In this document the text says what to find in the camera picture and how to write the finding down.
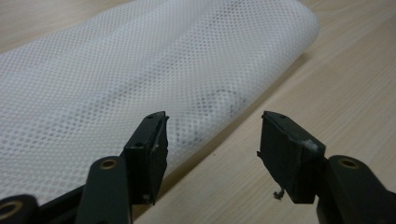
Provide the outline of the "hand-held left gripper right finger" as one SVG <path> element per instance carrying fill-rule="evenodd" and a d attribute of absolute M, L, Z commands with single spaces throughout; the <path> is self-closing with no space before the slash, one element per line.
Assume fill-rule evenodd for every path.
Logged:
<path fill-rule="evenodd" d="M 312 203 L 326 146 L 289 117 L 264 111 L 257 152 L 275 182 L 294 203 Z"/>

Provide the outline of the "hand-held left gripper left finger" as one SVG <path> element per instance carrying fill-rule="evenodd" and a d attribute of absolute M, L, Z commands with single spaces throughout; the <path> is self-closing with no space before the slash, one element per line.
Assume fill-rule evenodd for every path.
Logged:
<path fill-rule="evenodd" d="M 164 111 L 144 117 L 124 146 L 132 204 L 155 204 L 167 168 L 168 140 Z"/>

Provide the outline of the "white mesh laundry bag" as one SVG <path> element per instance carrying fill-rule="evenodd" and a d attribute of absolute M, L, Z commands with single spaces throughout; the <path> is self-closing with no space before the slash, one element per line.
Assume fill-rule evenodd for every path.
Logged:
<path fill-rule="evenodd" d="M 0 200 L 81 186 L 158 111 L 176 170 L 317 35 L 299 0 L 135 0 L 0 54 Z"/>

